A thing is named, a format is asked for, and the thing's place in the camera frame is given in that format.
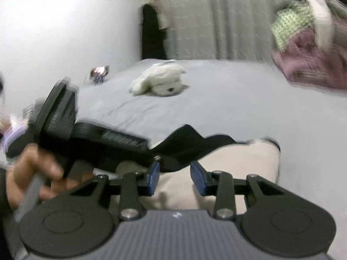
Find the person's left hand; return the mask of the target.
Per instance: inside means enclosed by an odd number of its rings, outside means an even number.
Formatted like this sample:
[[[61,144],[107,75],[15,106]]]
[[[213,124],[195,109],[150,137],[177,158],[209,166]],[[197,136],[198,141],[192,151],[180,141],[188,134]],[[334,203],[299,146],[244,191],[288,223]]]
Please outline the person's left hand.
[[[37,173],[51,180],[50,186],[43,185],[40,188],[39,198],[43,201],[52,199],[93,177],[93,171],[87,168],[77,174],[76,178],[63,178],[63,168],[53,154],[40,149],[37,144],[29,144],[6,173],[7,197],[13,210],[24,201],[25,192]]]

